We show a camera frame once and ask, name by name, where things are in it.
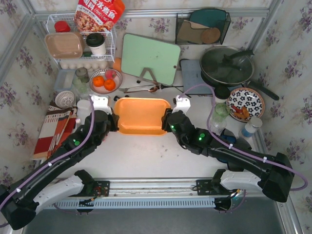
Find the orange storage basket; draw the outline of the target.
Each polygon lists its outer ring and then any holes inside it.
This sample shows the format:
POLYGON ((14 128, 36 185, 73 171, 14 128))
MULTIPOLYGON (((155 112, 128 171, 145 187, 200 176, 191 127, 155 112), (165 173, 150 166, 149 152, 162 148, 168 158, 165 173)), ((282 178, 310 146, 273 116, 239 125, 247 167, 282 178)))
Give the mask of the orange storage basket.
POLYGON ((118 131, 124 135, 163 136, 162 117, 171 109, 168 101, 159 98, 124 97, 114 106, 119 117, 118 131))

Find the clear glass cup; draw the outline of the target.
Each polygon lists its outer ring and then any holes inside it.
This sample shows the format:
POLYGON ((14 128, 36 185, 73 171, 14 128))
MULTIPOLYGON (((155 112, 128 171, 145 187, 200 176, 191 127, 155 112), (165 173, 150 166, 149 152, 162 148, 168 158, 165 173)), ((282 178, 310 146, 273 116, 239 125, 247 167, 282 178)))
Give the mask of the clear glass cup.
POLYGON ((226 128, 226 126, 227 126, 227 122, 225 119, 216 120, 216 119, 212 118, 209 122, 209 127, 210 127, 211 131, 218 136, 220 136, 222 134, 222 132, 226 128))

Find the grey blue cloth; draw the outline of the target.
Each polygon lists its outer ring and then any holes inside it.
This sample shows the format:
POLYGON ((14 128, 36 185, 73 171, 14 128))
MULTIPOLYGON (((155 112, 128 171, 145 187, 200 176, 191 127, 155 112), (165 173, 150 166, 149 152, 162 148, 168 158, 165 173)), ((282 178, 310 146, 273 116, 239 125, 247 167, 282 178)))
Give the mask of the grey blue cloth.
POLYGON ((229 131, 228 129, 224 129, 222 134, 220 136, 217 136, 218 138, 223 139, 224 141, 227 141, 228 144, 235 144, 238 145, 244 149, 251 150, 252 147, 249 144, 249 142, 241 137, 236 137, 233 132, 229 131))

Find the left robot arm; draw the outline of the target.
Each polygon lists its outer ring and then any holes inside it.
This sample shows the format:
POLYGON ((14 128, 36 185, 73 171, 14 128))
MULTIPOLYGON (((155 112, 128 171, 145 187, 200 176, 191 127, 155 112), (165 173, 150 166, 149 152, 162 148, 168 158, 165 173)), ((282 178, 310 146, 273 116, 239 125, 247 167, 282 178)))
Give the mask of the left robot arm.
POLYGON ((0 186, 0 212, 13 230, 29 224, 43 206, 43 190, 61 173, 81 162, 102 143, 109 132, 118 130, 119 117, 102 110, 93 111, 83 125, 34 171, 19 181, 0 186))

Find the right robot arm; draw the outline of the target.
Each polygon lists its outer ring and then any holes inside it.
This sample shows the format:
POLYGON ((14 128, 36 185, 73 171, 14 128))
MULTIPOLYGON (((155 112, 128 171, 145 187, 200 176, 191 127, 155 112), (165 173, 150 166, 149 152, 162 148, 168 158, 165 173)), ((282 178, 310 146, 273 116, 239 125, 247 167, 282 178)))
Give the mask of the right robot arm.
POLYGON ((216 194, 255 190, 274 201, 287 201, 294 173, 289 171, 290 162, 284 154, 271 156, 246 147, 235 151, 232 146, 226 146, 227 140, 192 125, 181 110, 167 108, 161 121, 162 129, 173 133, 183 149, 227 164, 228 168, 218 169, 210 181, 216 194))

